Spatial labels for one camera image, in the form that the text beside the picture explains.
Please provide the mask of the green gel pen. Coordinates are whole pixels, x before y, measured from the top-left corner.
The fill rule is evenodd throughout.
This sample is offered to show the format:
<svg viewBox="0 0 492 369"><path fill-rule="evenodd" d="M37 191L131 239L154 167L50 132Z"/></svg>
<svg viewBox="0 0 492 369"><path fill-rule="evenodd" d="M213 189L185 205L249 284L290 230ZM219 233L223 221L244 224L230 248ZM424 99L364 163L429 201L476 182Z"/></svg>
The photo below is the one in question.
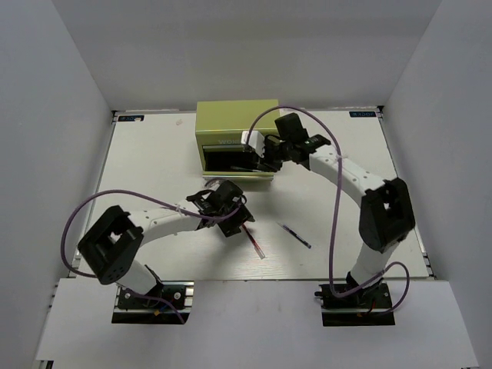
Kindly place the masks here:
<svg viewBox="0 0 492 369"><path fill-rule="evenodd" d="M241 171L241 172L254 172L254 173L261 173L262 171L259 170L259 169L255 169L255 168L243 168L243 167L238 167L238 166L234 166L232 165L230 167L231 170L234 170L234 171Z"/></svg>

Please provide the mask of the red gel pen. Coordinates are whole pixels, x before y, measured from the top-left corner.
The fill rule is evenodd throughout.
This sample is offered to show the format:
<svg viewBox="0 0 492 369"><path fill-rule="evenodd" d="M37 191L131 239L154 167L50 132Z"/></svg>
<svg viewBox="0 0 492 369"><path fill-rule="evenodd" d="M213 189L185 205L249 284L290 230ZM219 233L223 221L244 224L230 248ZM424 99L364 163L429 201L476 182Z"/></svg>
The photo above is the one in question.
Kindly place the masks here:
<svg viewBox="0 0 492 369"><path fill-rule="evenodd" d="M255 252L257 253L258 257L263 260L265 259L265 254L264 252L262 251L261 247L259 246L259 244L256 242L256 240L254 239L252 233L248 230L248 228L243 225L242 226L243 228L243 231L244 233L247 235L249 241L252 243L253 247L254 247L254 250Z"/></svg>

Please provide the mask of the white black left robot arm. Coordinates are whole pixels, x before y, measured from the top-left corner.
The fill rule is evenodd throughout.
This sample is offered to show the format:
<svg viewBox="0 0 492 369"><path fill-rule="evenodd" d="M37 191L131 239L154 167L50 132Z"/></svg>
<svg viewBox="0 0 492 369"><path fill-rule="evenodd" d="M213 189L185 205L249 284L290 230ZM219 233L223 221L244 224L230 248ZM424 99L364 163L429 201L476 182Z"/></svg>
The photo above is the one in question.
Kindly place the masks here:
<svg viewBox="0 0 492 369"><path fill-rule="evenodd" d="M147 307L161 301L163 284L149 267L135 260L139 249L161 238L182 232L217 227L229 238L239 234L254 216L244 192L232 181L219 181L187 196L177 204L163 204L147 211L108 208L78 243L78 251L98 281L117 284Z"/></svg>

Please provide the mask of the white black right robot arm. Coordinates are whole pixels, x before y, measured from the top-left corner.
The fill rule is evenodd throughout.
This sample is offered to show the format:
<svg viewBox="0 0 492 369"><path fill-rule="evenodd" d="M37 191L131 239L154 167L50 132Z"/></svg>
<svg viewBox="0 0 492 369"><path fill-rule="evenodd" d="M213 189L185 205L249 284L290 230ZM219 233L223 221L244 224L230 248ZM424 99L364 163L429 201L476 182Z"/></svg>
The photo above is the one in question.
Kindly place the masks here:
<svg viewBox="0 0 492 369"><path fill-rule="evenodd" d="M258 156L258 167L279 171L283 163L291 161L334 184L332 234L337 230L342 194L360 209L358 232L363 244L347 273L347 291L331 293L363 307L374 299L374 285L389 269L391 255L414 230L407 184L399 177L384 179L343 156L331 132L309 135L297 113L281 116L274 123L278 131L275 135L262 134L254 127L241 134L244 148Z"/></svg>

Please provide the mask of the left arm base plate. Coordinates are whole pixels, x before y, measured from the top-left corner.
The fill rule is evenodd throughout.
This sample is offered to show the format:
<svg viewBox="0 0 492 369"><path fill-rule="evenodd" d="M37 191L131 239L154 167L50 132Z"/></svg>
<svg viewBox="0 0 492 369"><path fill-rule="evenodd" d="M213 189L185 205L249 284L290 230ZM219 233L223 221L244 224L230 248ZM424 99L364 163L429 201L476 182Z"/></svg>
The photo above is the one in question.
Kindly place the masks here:
<svg viewBox="0 0 492 369"><path fill-rule="evenodd" d="M128 289L119 287L111 322L113 324L184 324L191 313L194 297L192 281L165 282L156 296L168 301L180 317L164 302L137 298Z"/></svg>

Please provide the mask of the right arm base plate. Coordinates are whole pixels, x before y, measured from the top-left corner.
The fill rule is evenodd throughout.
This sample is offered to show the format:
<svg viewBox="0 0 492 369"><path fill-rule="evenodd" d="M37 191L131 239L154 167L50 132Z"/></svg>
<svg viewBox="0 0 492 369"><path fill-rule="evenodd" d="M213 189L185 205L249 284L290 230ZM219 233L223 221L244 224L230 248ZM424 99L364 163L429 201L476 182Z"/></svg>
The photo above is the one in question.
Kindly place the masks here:
<svg viewBox="0 0 492 369"><path fill-rule="evenodd" d="M321 303L324 327L394 326L393 307L389 288L381 282L366 291L358 291L345 298L336 298L329 284L320 284L314 298Z"/></svg>

